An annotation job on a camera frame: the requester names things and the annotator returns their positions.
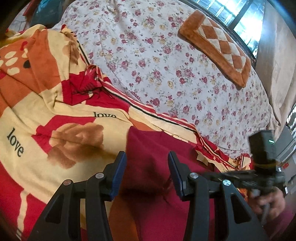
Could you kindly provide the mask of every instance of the paw print pattern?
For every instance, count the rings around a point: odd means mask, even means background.
[[[14,57],[15,54],[17,52],[16,51],[11,51],[8,52],[5,56],[4,56],[4,60],[0,60],[0,67],[5,64],[7,67],[12,66],[13,64],[16,63],[18,57]],[[7,69],[7,74],[10,76],[13,76],[15,74],[18,74],[20,72],[20,69],[18,67],[11,67]]]
[[[25,48],[25,45],[27,44],[27,41],[24,41],[21,45],[20,50],[23,51],[23,54],[21,55],[21,57],[16,57],[16,51],[10,51],[8,52],[5,56],[4,59],[0,59],[0,68],[2,65],[5,65],[7,67],[7,74],[10,76],[13,76],[15,74],[18,74],[20,72],[20,68],[17,67],[17,61],[20,61],[19,59],[22,58],[28,58],[27,57],[27,53],[28,50],[27,48]],[[29,60],[25,60],[23,63],[23,67],[25,69],[28,69],[31,67]],[[0,70],[0,79],[4,78],[4,76],[6,76],[6,73]]]

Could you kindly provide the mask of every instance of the yellow and red blanket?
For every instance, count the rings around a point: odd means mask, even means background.
[[[107,206],[115,241],[182,239],[188,204],[169,181],[169,151],[200,173],[249,168],[248,155],[230,159],[194,125],[114,88],[66,26],[36,25],[0,46],[0,213],[23,240],[63,180],[87,180],[121,150],[128,165]],[[82,229],[84,213],[82,202]]]

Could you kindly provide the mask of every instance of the red fabric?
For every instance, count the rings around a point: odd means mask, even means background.
[[[44,202],[41,202],[31,194],[27,196],[27,204],[28,208],[24,219],[24,231],[22,233],[24,237],[29,237],[37,219],[46,206]]]
[[[23,188],[18,185],[7,173],[0,162],[0,210],[3,218],[11,226],[12,230],[17,230],[17,217],[20,212],[20,193]]]
[[[268,222],[264,226],[267,235],[272,241],[280,241],[280,236],[284,233],[288,225],[291,223],[293,217],[294,214],[290,207],[286,207],[277,218]]]
[[[128,113],[130,105],[102,88],[101,82],[94,79],[95,70],[88,68],[79,74],[70,73],[69,79],[62,81],[63,102],[76,105],[86,101],[87,105],[116,108]]]
[[[135,218],[140,241],[183,240],[189,202],[179,199],[169,181],[168,153],[171,150],[191,171],[213,171],[196,160],[197,153],[189,143],[164,132],[130,128],[122,189]],[[214,240],[214,230],[214,202],[211,200],[209,240]]]
[[[27,9],[23,13],[23,16],[31,17],[33,13],[35,12],[35,9],[38,7],[41,0],[31,0]]]
[[[288,166],[289,166],[289,163],[287,162],[283,165],[283,169],[286,169]]]

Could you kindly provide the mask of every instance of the cushion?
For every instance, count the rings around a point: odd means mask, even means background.
[[[182,24],[180,33],[205,53],[222,72],[240,87],[245,87],[251,61],[237,43],[215,21],[196,10]]]

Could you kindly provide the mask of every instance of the blanket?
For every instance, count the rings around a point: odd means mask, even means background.
[[[249,169],[247,154],[231,159],[193,124],[116,89],[65,25],[36,25],[0,45],[0,212],[22,240],[63,180],[87,180],[121,150],[120,195],[106,207],[118,241],[182,239],[189,204],[170,181],[169,151],[198,173]],[[83,200],[81,227],[86,240]]]
[[[238,89],[180,38],[180,26],[194,12],[181,1],[116,2],[76,0],[54,29],[67,24],[91,63],[123,93],[158,113],[194,123],[231,158],[250,153],[248,136],[265,130],[271,117],[254,69],[246,87]]]

